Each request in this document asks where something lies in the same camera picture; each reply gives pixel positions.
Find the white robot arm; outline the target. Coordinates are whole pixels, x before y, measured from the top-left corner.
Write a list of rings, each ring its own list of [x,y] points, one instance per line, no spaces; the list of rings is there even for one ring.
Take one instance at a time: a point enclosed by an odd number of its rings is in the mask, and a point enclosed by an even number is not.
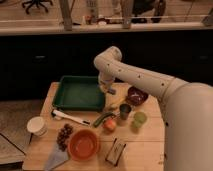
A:
[[[213,171],[213,86],[127,65],[111,46],[94,58],[102,90],[115,79],[157,98],[165,124],[164,171]]]

